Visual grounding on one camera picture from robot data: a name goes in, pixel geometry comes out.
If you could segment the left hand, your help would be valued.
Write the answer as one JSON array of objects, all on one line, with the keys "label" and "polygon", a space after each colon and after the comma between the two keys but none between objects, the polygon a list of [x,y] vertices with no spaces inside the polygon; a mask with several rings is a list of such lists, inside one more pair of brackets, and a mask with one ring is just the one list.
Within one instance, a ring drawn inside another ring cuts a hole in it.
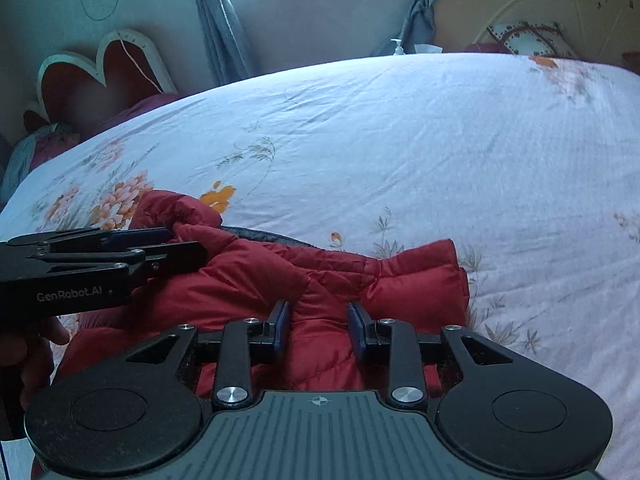
[{"label": "left hand", "polygon": [[50,385],[54,369],[50,344],[65,346],[70,334],[58,318],[35,326],[1,331],[1,409],[27,408],[30,400]]}]

